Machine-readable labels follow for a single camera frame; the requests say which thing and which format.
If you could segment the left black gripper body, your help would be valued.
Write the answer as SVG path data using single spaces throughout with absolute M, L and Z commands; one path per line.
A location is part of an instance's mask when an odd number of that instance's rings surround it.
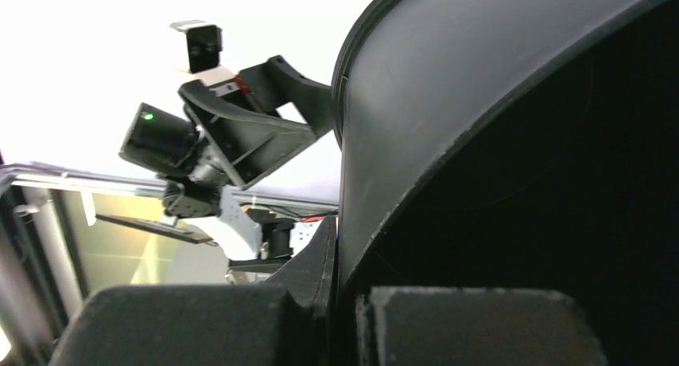
M 249 188 L 255 172 L 244 161 L 247 149 L 226 112 L 227 105 L 240 108 L 245 103 L 239 84 L 233 78 L 212 84 L 195 79 L 182 84 L 178 94 L 185 114 L 202 130 L 189 179 L 205 187 Z

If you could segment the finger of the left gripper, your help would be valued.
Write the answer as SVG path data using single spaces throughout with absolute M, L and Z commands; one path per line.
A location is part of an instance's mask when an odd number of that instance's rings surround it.
M 279 107 L 291 103 L 315 136 L 321 137 L 334 127 L 331 88 L 306 78 L 281 55 L 241 70 L 239 87 L 256 112 L 277 115 Z
M 248 155 L 244 161 L 250 163 L 255 172 L 250 187 L 318 140 L 307 124 L 232 105 L 226 106 L 226 112 L 227 117 L 235 121 L 237 135 L 247 149 Z

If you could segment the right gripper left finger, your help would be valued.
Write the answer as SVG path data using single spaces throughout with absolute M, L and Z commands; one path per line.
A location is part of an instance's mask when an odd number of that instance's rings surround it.
M 336 220 L 267 280 L 102 290 L 62 334 L 53 365 L 327 365 Z

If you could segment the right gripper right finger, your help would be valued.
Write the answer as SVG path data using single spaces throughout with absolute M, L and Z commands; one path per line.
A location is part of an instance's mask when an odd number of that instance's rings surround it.
M 606 365 L 569 296 L 512 288 L 377 287 L 356 303 L 361 365 Z

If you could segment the large black cylindrical container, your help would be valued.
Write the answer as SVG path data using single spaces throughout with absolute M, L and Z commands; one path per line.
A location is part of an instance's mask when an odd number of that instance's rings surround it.
M 678 0 L 374 0 L 332 82 L 331 363 L 377 287 L 553 290 L 678 362 Z

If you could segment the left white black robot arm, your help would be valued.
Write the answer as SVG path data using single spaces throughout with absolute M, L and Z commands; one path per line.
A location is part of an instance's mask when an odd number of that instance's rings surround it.
M 183 117 L 139 106 L 119 155 L 165 183 L 163 212 L 187 227 L 125 224 L 216 245 L 236 270 L 277 271 L 309 244 L 323 215 L 274 206 L 252 217 L 255 202 L 238 201 L 234 190 L 253 187 L 332 129 L 330 87 L 275 56 L 239 73 L 192 72 L 178 94 Z

